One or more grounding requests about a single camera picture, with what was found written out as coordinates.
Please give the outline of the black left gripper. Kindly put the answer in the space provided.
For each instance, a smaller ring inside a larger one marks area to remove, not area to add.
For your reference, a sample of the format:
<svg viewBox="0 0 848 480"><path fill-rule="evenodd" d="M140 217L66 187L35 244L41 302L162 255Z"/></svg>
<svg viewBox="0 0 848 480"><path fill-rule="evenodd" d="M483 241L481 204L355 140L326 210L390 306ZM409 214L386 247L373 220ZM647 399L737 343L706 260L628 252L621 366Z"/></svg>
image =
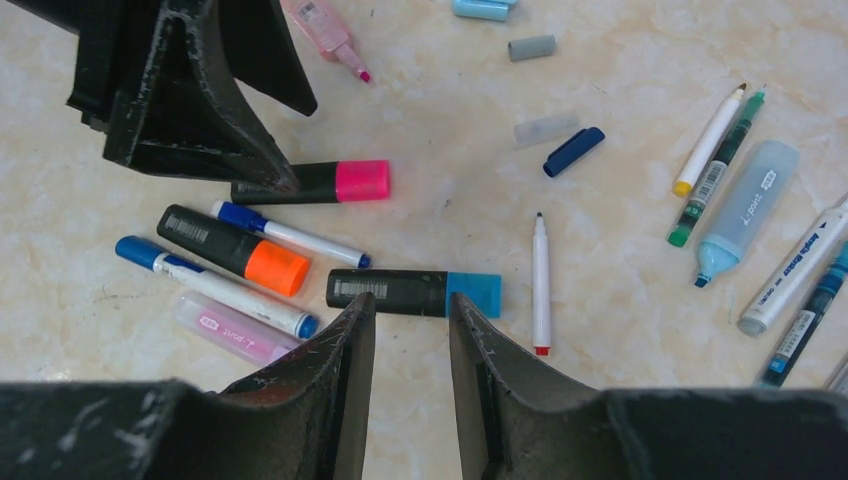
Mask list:
<svg viewBox="0 0 848 480"><path fill-rule="evenodd" d="M105 159L149 175L295 192L292 165L228 66L221 2L12 4L77 37L67 105L106 132Z"/></svg>

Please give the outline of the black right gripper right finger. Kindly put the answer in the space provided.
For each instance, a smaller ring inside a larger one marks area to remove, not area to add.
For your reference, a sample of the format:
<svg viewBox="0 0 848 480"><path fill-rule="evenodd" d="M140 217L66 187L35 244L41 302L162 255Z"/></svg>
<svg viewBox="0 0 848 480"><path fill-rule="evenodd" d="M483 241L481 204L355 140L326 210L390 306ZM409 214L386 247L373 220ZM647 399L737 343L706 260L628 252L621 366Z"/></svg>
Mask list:
<svg viewBox="0 0 848 480"><path fill-rule="evenodd" d="M843 479L847 401L822 390L608 389L498 331L465 295L449 341L467 479Z"/></svg>

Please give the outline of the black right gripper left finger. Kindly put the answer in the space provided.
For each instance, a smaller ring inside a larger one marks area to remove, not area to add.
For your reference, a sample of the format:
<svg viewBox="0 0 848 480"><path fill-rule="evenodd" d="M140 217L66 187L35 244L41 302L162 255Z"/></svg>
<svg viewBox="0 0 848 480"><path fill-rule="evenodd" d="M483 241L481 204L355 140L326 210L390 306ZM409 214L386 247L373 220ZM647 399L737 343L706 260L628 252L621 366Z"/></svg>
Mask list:
<svg viewBox="0 0 848 480"><path fill-rule="evenodd" d="M375 353L362 294L311 340L229 385L1 387L5 479L358 479Z"/></svg>

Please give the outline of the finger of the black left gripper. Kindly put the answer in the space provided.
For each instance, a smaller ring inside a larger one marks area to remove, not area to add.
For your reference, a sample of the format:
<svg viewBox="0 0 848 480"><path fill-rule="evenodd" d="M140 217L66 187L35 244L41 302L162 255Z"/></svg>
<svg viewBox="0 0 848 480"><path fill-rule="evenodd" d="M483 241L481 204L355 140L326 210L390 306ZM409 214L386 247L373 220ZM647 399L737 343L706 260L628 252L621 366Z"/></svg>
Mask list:
<svg viewBox="0 0 848 480"><path fill-rule="evenodd" d="M317 100L279 1L222 1L221 36L237 79L304 116L315 113Z"/></svg>

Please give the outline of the pink correction tape pen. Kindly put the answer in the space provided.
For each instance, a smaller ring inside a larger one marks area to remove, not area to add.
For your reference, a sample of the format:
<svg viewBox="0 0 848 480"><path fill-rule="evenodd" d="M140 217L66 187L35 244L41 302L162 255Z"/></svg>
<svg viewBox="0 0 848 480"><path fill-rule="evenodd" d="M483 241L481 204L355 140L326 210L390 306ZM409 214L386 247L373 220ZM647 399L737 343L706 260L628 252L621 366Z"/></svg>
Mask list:
<svg viewBox="0 0 848 480"><path fill-rule="evenodd" d="M281 6L325 60L344 65L365 83L371 81L365 62L354 49L349 28L327 1L281 1Z"/></svg>

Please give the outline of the pink capped black highlighter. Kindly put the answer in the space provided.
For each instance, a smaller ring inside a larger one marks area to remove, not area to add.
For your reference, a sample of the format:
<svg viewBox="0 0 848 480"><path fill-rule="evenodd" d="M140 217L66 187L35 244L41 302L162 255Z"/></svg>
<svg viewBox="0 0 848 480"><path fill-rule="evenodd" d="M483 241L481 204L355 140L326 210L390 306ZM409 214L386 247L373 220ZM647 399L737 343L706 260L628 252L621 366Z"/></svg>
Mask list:
<svg viewBox="0 0 848 480"><path fill-rule="evenodd" d="M391 194L388 159L300 164L293 170L300 180L296 193L232 184L231 201L238 205L331 204L385 200Z"/></svg>

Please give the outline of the red capped white marker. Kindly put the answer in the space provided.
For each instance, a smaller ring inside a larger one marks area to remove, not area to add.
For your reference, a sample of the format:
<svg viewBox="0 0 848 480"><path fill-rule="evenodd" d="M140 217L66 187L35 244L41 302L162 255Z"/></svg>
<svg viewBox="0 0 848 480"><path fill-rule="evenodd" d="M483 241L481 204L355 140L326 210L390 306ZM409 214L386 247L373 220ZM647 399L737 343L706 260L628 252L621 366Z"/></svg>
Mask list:
<svg viewBox="0 0 848 480"><path fill-rule="evenodd" d="M546 357L551 350L550 260L544 216L535 219L532 248L533 348L537 356Z"/></svg>

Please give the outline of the light blue tape cap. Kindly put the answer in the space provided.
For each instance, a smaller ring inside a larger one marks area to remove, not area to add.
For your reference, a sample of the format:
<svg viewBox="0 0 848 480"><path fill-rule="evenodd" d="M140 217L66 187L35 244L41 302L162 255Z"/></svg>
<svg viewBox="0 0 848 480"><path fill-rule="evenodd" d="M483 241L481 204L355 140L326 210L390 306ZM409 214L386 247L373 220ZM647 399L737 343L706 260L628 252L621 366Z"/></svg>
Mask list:
<svg viewBox="0 0 848 480"><path fill-rule="evenodd" d="M452 0L453 13L458 17L506 22L517 0Z"/></svg>

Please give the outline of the green gel pen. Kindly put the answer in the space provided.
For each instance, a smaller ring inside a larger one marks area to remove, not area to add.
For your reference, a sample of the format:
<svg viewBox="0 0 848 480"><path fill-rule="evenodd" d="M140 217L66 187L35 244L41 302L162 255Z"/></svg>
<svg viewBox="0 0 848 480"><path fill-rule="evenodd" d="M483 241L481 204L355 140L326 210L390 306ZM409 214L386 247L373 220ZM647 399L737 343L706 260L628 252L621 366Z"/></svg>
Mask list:
<svg viewBox="0 0 848 480"><path fill-rule="evenodd" d="M759 88L746 101L741 101L735 117L703 169L687 199L681 214L672 227L667 242L681 248L686 245L706 207L721 185L729 165L746 139L760 109L765 103L766 88Z"/></svg>

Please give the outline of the grey marker cap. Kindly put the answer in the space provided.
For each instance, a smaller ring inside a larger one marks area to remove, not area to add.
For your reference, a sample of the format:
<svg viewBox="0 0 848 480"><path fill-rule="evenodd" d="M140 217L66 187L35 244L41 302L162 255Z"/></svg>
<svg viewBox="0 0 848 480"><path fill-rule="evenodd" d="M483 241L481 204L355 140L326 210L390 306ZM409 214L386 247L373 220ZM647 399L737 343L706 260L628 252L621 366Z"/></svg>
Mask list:
<svg viewBox="0 0 848 480"><path fill-rule="evenodd" d="M508 57L513 63L551 56L556 48L556 37L551 34L511 40L507 45Z"/></svg>

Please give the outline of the dark blue pen cap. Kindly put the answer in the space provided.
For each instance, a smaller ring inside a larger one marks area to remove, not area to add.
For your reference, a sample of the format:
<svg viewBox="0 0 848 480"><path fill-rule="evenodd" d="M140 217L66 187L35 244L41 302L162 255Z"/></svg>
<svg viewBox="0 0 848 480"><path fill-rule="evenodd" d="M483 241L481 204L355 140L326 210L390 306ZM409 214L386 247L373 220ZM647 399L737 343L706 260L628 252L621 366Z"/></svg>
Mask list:
<svg viewBox="0 0 848 480"><path fill-rule="evenodd" d="M555 178L568 169L606 138L605 133L597 127L583 128L566 142L551 152L542 169L549 178Z"/></svg>

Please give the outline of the clear teal pen cap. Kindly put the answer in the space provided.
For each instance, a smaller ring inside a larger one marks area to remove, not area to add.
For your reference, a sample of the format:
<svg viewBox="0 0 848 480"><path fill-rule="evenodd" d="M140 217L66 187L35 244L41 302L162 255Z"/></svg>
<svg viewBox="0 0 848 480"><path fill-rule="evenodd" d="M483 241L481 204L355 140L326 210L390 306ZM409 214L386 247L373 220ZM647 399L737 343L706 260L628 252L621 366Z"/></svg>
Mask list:
<svg viewBox="0 0 848 480"><path fill-rule="evenodd" d="M576 112L565 112L518 124L513 129L516 147L527 148L573 134L579 121Z"/></svg>

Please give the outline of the yellow capped white pen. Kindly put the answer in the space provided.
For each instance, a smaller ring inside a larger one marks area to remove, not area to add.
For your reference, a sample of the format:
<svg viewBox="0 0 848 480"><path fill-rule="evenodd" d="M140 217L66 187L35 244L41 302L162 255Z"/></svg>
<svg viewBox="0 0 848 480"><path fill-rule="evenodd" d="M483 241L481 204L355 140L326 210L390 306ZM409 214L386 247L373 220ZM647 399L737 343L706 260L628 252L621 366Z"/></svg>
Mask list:
<svg viewBox="0 0 848 480"><path fill-rule="evenodd" d="M672 193L675 196L686 197L693 190L718 142L723 138L724 132L740 108L746 90L746 83L738 85L723 100L710 118L704 131L696 141L683 169L674 182Z"/></svg>

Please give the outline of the teal gel pen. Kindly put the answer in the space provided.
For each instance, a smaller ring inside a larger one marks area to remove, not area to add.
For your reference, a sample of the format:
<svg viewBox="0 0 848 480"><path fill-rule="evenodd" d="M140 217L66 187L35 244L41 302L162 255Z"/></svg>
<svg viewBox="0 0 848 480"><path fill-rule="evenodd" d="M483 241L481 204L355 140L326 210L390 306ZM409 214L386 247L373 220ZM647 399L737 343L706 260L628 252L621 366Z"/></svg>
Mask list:
<svg viewBox="0 0 848 480"><path fill-rule="evenodd" d="M773 352L759 377L757 383L759 387L780 388L783 386L841 290L846 277L847 242L844 242Z"/></svg>

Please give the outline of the grey capped white marker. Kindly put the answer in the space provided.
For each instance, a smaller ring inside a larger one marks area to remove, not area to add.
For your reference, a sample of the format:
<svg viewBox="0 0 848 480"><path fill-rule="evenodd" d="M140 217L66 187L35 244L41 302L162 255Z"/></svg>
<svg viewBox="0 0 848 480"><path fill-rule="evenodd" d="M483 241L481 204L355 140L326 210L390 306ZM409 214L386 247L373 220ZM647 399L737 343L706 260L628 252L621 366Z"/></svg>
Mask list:
<svg viewBox="0 0 848 480"><path fill-rule="evenodd" d="M771 328L847 228L847 195L824 210L776 267L736 323L757 337Z"/></svg>

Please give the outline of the light blue correction tape pen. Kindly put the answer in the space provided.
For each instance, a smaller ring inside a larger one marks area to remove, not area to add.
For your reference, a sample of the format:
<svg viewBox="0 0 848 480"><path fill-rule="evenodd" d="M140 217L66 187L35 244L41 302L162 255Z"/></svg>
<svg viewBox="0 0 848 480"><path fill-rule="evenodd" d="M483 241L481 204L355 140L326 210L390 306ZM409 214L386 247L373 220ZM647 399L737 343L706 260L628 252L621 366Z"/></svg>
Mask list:
<svg viewBox="0 0 848 480"><path fill-rule="evenodd" d="M799 159L794 147L777 140L762 142L752 153L698 246L697 288L706 287L743 260Z"/></svg>

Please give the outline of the dark blue capped pen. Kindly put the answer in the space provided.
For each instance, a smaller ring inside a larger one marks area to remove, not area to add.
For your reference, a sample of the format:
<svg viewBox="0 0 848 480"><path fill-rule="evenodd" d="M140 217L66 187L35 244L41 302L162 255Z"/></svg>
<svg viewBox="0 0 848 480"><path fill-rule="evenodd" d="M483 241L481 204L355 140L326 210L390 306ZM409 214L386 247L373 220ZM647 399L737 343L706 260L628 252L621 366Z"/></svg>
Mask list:
<svg viewBox="0 0 848 480"><path fill-rule="evenodd" d="M847 396L847 370L848 361L844 358L826 382L825 388L830 392Z"/></svg>

